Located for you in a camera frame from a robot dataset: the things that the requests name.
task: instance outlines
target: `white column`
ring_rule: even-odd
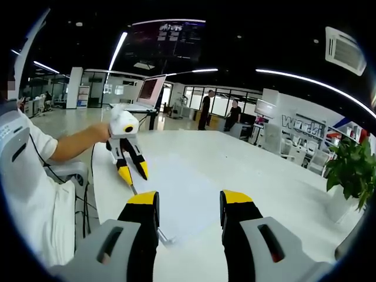
[[[174,83],[172,87],[171,99],[169,106],[173,106],[175,101],[178,100],[184,94],[184,84],[181,83]]]
[[[83,73],[83,68],[74,67],[70,72],[70,78],[68,83],[68,94],[66,95],[66,108],[76,109],[77,108],[77,96],[78,90],[81,83],[81,77]]]

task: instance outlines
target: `computer screen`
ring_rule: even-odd
[[[205,21],[164,19],[134,23],[121,53],[137,58],[169,58],[198,61]]]
[[[137,102],[155,107],[165,79],[166,75],[145,79],[141,87]]]
[[[257,99],[256,107],[254,112],[259,115],[267,116],[268,118],[274,118],[276,106],[268,103],[264,100]]]

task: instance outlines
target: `cable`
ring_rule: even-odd
[[[75,212],[75,214],[78,214],[78,213],[83,213],[83,211],[78,210]],[[99,219],[99,217],[96,217],[96,216],[88,216],[88,217],[90,217],[91,219]]]
[[[49,171],[61,182],[61,183],[66,183],[66,181],[62,180],[52,169],[51,169],[51,166],[42,158],[41,154],[39,153],[38,149],[36,148],[36,144],[34,142],[34,139],[33,137],[31,136],[31,134],[29,134],[30,136],[30,139],[31,139],[31,142],[33,143],[33,146],[34,146],[34,149],[35,149],[35,152],[36,154],[38,155],[38,157],[40,158],[40,160],[42,161],[43,163],[43,166],[44,167],[47,167],[49,169]],[[94,152],[94,146],[93,146],[93,150],[92,150],[92,156],[91,156],[91,160],[90,160],[90,166],[91,166],[91,170],[92,170],[92,174],[93,174],[93,152]],[[83,198],[77,196],[77,194],[75,193],[75,197],[76,199],[80,199],[81,201],[83,201],[83,209],[84,209],[84,216],[83,216],[83,224],[82,224],[82,235],[83,235],[83,238],[85,238],[85,219],[86,217],[88,218],[88,231],[89,231],[89,234],[91,233],[91,228],[90,228],[90,221],[89,221],[89,208],[88,208],[88,205],[90,207],[92,207],[93,209],[97,210],[93,205],[89,204],[88,203],[88,186],[89,186],[89,182],[86,184],[86,187],[85,187],[85,192],[84,192],[84,196]]]
[[[147,118],[147,115],[145,115],[143,118],[141,118],[141,120],[139,120],[139,129],[141,125],[144,123],[144,121],[146,120],[146,118]]]

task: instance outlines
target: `white table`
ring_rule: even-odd
[[[264,217],[274,217],[297,235],[303,251],[315,261],[333,263],[335,248],[352,228],[335,225],[327,218],[324,205],[330,196],[325,190],[326,179],[249,143],[217,131],[147,131],[140,132],[138,139],[146,160],[148,156],[179,154],[221,189],[249,195]],[[133,196],[115,165],[103,161],[108,153],[105,145],[97,144],[93,154],[101,223],[117,219]],[[160,242],[155,281],[227,281],[221,233],[217,222],[183,244],[165,247]]]
[[[110,103],[110,107],[113,108],[116,105],[121,103]],[[130,113],[145,113],[146,116],[150,116],[150,122],[149,122],[149,130],[154,129],[154,121],[155,117],[157,116],[157,110],[156,109],[148,109],[147,107],[144,107],[142,105],[138,104],[123,104],[126,105],[125,110],[127,110]]]

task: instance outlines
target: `person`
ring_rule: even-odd
[[[235,123],[240,122],[241,107],[238,106],[236,100],[233,101],[232,105],[230,112],[226,116],[224,131],[230,131]]]
[[[213,90],[209,90],[208,95],[204,97],[201,104],[201,116],[199,120],[199,130],[205,130],[207,117],[209,116],[210,98],[215,96]]]
[[[0,93],[0,107],[6,103]],[[30,135],[21,155],[0,167],[1,184],[15,226],[30,250],[45,267],[66,264],[75,249],[75,185],[57,184],[47,176],[43,160],[65,162],[97,142],[109,138],[109,124],[96,123],[70,136],[55,139],[19,111]]]
[[[44,112],[46,112],[47,110],[49,110],[51,108],[51,102],[52,102],[52,95],[46,91],[46,98],[45,98],[45,104],[44,104]]]

